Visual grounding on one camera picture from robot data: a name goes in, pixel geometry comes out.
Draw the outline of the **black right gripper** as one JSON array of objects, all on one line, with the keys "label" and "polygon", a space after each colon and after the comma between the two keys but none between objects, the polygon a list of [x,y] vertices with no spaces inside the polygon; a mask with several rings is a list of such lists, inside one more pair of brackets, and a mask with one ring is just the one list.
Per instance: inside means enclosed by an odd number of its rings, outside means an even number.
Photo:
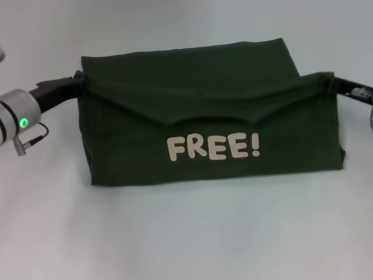
[{"label": "black right gripper", "polygon": [[329,95],[340,94],[366,104],[372,104],[373,88],[360,83],[335,77],[328,76],[327,93]]}]

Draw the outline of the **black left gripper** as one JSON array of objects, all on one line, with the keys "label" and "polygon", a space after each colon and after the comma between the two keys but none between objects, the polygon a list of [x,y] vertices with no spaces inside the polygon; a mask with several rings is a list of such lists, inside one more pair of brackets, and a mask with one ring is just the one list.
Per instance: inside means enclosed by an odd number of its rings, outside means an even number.
[{"label": "black left gripper", "polygon": [[40,111],[45,113],[67,100],[83,98],[86,94],[84,82],[84,73],[76,71],[73,77],[40,82],[29,93],[35,98]]}]

